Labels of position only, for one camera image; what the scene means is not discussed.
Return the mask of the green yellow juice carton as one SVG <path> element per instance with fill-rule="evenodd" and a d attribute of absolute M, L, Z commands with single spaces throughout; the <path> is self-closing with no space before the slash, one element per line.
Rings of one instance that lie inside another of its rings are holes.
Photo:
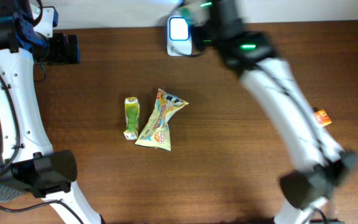
<path fill-rule="evenodd" d="M 126 129 L 124 136 L 127 140 L 136 140 L 139 135 L 140 104 L 136 97 L 128 97 L 124 102 Z"/>

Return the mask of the orange tissue pack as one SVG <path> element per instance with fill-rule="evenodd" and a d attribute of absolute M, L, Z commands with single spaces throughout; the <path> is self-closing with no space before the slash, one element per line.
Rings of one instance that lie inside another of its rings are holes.
<path fill-rule="evenodd" d="M 332 119 L 328 116 L 326 110 L 314 108 L 314 116 L 318 122 L 318 124 L 322 127 L 330 125 L 332 123 Z"/>

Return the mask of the teal tissue pack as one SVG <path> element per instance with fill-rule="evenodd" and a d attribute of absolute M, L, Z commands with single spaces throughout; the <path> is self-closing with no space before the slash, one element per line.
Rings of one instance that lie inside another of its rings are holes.
<path fill-rule="evenodd" d="M 209 19 L 209 7 L 212 2 L 191 2 L 180 6 L 177 12 L 191 26 L 203 26 Z"/>

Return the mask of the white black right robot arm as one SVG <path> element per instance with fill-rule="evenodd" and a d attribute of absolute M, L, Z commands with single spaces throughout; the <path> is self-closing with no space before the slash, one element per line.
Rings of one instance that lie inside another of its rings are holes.
<path fill-rule="evenodd" d="M 358 155 L 344 149 L 318 123 L 289 63 L 265 32 L 251 31 L 234 1 L 195 1 L 194 25 L 201 41 L 214 47 L 225 66 L 260 104 L 286 144 L 294 170 L 280 178 L 285 197 L 271 223 L 313 223 L 314 215 L 358 166 Z"/>

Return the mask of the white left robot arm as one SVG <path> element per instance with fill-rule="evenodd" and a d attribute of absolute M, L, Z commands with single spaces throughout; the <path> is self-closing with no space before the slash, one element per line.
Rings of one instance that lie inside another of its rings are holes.
<path fill-rule="evenodd" d="M 57 24 L 52 6 L 0 1 L 0 210 L 28 192 L 65 223 L 102 223 L 78 186 L 73 153 L 53 150 L 35 94 L 35 65 L 80 61 L 77 36 L 55 34 Z"/>

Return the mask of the white barcode scanner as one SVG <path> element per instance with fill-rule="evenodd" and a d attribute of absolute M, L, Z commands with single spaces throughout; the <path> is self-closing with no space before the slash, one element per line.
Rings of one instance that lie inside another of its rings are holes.
<path fill-rule="evenodd" d="M 192 39 L 187 21 L 179 15 L 167 19 L 167 54 L 172 57 L 191 55 Z"/>

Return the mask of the yellow crumpled snack bag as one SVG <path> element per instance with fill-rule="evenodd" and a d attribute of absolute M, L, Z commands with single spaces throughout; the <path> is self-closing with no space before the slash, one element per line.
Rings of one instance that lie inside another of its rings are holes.
<path fill-rule="evenodd" d="M 168 122 L 177 111 L 186 105 L 188 105 L 187 101 L 158 89 L 154 110 L 135 145 L 170 152 L 172 147 Z"/>

